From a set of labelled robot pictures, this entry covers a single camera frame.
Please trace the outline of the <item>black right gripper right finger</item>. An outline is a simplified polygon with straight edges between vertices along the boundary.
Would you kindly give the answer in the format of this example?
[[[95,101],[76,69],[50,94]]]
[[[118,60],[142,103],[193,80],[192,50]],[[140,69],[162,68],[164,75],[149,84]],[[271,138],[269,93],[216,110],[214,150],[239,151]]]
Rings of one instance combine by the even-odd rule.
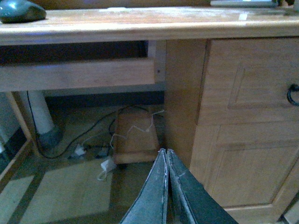
[[[167,161],[175,218],[182,224],[236,224],[172,149]]]

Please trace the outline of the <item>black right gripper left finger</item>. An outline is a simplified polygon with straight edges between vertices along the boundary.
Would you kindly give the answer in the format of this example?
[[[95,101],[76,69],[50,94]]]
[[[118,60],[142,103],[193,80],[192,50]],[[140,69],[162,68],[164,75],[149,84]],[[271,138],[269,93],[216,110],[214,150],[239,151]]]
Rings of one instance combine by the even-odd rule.
[[[165,224],[167,219],[169,169],[166,150],[160,149],[149,175],[121,224]]]

